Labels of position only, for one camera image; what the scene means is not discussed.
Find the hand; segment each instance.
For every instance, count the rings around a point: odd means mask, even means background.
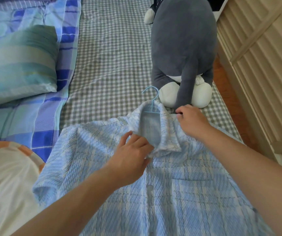
[[[120,139],[115,154],[105,164],[103,169],[108,170],[115,180],[117,188],[130,185],[137,181],[151,159],[145,159],[154,147],[139,135],[127,132]]]
[[[176,113],[182,130],[199,141],[202,140],[203,133],[212,128],[207,118],[196,107],[182,106],[176,109]]]

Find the blue plaid shirt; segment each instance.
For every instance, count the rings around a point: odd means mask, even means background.
[[[81,235],[264,234],[256,210],[212,153],[161,103],[154,104],[159,114],[150,109],[147,101],[126,117],[65,128],[33,187],[39,203],[49,206],[100,169],[133,130],[155,147],[154,159],[138,181],[106,200]]]

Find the green and white checkered sheet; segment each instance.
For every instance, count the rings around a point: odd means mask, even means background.
[[[153,0],[82,0],[76,69],[60,129],[125,116],[155,97],[151,85],[151,28],[143,23]],[[202,110],[210,122],[240,135],[215,84]]]

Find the gray plush toy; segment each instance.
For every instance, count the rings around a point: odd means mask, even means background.
[[[152,85],[170,108],[211,101],[217,28],[207,0],[154,0],[145,23],[152,23]]]

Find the blue clothes hanger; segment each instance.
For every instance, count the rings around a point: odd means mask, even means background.
[[[144,111],[144,112],[145,112],[145,113],[157,113],[157,114],[160,114],[160,112],[154,112],[154,111],[153,111],[154,100],[159,97],[159,89],[158,89],[157,87],[154,87],[154,86],[149,86],[149,87],[147,87],[146,89],[144,89],[144,90],[142,91],[142,93],[145,93],[145,91],[147,91],[147,90],[150,89],[150,88],[155,88],[156,91],[157,91],[157,95],[156,95],[156,97],[155,97],[154,99],[152,99],[152,110],[151,110],[151,111]]]

